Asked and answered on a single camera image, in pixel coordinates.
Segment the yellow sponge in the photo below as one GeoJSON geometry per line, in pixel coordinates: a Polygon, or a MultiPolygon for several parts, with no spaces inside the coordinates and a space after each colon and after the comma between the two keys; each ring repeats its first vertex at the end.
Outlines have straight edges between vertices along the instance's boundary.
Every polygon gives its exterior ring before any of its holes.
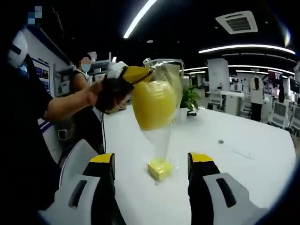
{"type": "Polygon", "coordinates": [[[173,166],[164,159],[155,159],[148,163],[148,173],[154,180],[162,181],[172,172],[173,166]]]}

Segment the black shirt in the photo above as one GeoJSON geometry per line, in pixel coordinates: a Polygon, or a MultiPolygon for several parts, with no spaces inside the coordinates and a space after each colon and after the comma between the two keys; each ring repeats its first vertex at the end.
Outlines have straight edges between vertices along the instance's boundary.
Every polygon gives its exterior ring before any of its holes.
{"type": "MultiPolygon", "coordinates": [[[[76,93],[74,89],[74,79],[77,74],[77,70],[74,70],[70,75],[70,93],[76,93]]],[[[98,153],[103,154],[103,138],[102,138],[102,124],[93,112],[93,107],[88,106],[78,111],[73,115],[76,126],[76,138],[77,140],[84,139],[89,145],[98,153]]]]}
{"type": "Polygon", "coordinates": [[[54,162],[38,125],[52,100],[27,62],[29,76],[8,66],[2,81],[5,113],[6,185],[12,192],[10,203],[18,216],[35,217],[54,201],[60,169],[54,162]]]}

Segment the air conditioning vent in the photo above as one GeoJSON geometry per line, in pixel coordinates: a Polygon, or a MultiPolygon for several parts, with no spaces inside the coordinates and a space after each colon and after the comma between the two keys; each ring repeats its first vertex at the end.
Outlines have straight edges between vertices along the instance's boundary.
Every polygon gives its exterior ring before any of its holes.
{"type": "Polygon", "coordinates": [[[251,11],[219,16],[216,20],[230,34],[258,32],[257,25],[251,11]]]}

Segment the face mask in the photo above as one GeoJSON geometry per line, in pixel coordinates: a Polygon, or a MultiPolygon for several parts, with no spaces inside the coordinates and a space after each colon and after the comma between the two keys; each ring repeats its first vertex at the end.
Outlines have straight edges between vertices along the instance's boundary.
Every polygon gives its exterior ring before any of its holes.
{"type": "Polygon", "coordinates": [[[81,64],[81,69],[87,73],[90,70],[90,64],[81,64]]]}

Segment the office chair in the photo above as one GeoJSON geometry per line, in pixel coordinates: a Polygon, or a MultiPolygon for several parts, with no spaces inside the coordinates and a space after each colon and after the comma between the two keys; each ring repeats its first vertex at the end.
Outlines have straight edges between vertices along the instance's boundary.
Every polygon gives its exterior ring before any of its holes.
{"type": "Polygon", "coordinates": [[[210,91],[210,105],[217,106],[218,111],[223,110],[224,108],[224,98],[222,97],[220,90],[211,90],[210,91]]]}
{"type": "Polygon", "coordinates": [[[251,97],[248,94],[245,94],[244,99],[243,99],[243,105],[241,108],[241,116],[245,116],[246,118],[250,117],[251,114],[251,110],[252,110],[252,105],[251,105],[251,97]]]}
{"type": "Polygon", "coordinates": [[[288,123],[288,109],[289,107],[284,103],[274,101],[273,110],[269,124],[285,129],[288,123]]]}
{"type": "Polygon", "coordinates": [[[300,107],[295,106],[290,127],[300,131],[300,107]]]}

